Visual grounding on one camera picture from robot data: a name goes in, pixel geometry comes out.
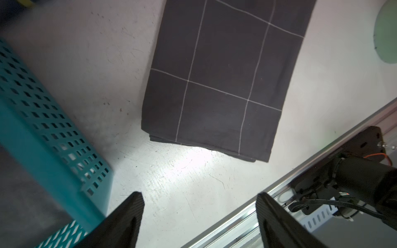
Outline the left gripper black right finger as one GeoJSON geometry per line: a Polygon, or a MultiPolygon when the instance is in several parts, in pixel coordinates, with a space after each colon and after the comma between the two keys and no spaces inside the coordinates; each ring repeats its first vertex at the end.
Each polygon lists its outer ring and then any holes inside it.
{"type": "Polygon", "coordinates": [[[256,197],[256,214],[266,248],[324,248],[325,245],[304,229],[270,195],[256,197]]]}

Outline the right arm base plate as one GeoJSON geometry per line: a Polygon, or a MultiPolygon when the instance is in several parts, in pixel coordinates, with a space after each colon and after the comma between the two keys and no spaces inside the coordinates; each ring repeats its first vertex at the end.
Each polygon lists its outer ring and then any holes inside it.
{"type": "Polygon", "coordinates": [[[296,201],[359,199],[374,205],[383,174],[385,149],[380,127],[370,126],[295,178],[291,188],[296,201]]]}

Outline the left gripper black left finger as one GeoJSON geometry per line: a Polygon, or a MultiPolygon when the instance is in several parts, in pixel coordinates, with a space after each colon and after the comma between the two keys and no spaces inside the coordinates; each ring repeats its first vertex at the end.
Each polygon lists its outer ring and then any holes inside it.
{"type": "Polygon", "coordinates": [[[133,192],[76,248],[134,248],[144,212],[141,192],[133,192]]]}

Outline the dark grey checked cloth front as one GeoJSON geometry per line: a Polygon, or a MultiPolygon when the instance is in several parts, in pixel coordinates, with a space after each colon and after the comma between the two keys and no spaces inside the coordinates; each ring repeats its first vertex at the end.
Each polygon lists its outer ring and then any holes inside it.
{"type": "Polygon", "coordinates": [[[152,141],[268,162],[315,1],[166,1],[142,106],[152,141]]]}

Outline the grey pillowcase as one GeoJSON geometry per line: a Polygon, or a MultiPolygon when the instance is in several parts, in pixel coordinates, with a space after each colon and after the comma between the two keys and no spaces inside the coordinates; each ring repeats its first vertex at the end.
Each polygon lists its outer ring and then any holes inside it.
{"type": "Polygon", "coordinates": [[[63,207],[1,148],[1,247],[33,248],[70,222],[63,207]]]}

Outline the green pencil cup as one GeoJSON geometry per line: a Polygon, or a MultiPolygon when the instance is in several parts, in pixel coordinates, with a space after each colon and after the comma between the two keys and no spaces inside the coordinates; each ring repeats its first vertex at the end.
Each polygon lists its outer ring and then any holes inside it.
{"type": "Polygon", "coordinates": [[[374,27],[374,47],[379,58],[387,64],[397,63],[397,0],[385,1],[374,27]]]}

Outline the teal plastic basket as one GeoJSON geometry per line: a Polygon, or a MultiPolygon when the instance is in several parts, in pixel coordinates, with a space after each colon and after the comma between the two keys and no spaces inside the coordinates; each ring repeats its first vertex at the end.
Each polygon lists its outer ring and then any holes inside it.
{"type": "Polygon", "coordinates": [[[74,248],[105,219],[110,166],[4,40],[1,144],[72,218],[41,248],[74,248]]]}

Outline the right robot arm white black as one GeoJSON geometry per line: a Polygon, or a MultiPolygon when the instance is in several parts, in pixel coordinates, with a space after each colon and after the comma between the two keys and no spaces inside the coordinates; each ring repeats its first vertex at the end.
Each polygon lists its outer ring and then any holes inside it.
{"type": "Polygon", "coordinates": [[[334,162],[330,175],[343,192],[374,207],[383,223],[397,228],[397,169],[360,157],[334,162]]]}

